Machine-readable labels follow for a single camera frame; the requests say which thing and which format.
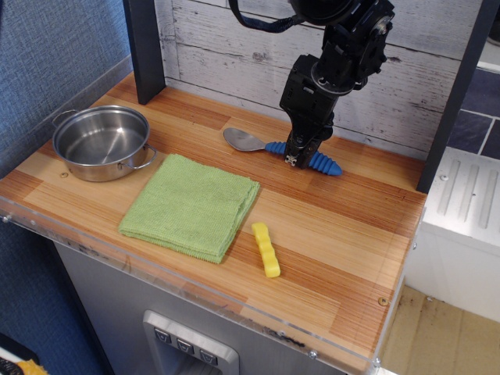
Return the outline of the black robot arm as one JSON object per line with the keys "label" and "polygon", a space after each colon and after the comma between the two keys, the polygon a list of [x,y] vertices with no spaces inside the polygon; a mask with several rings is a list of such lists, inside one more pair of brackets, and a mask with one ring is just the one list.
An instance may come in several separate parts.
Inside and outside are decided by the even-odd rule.
{"label": "black robot arm", "polygon": [[333,134],[341,96],[362,89],[386,62],[395,15],[389,1],[293,1],[296,15],[322,26],[320,57],[300,55],[288,75],[280,107],[291,120],[284,160],[305,169]]}

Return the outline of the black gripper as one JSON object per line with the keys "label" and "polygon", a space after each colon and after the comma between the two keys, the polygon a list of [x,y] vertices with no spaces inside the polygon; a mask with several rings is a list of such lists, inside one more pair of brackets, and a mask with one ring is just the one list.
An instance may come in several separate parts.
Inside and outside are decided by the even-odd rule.
{"label": "black gripper", "polygon": [[315,83],[312,70],[317,61],[313,55],[298,57],[280,100],[280,107],[288,114],[292,126],[284,161],[299,169],[308,167],[321,142],[333,135],[338,97]]}

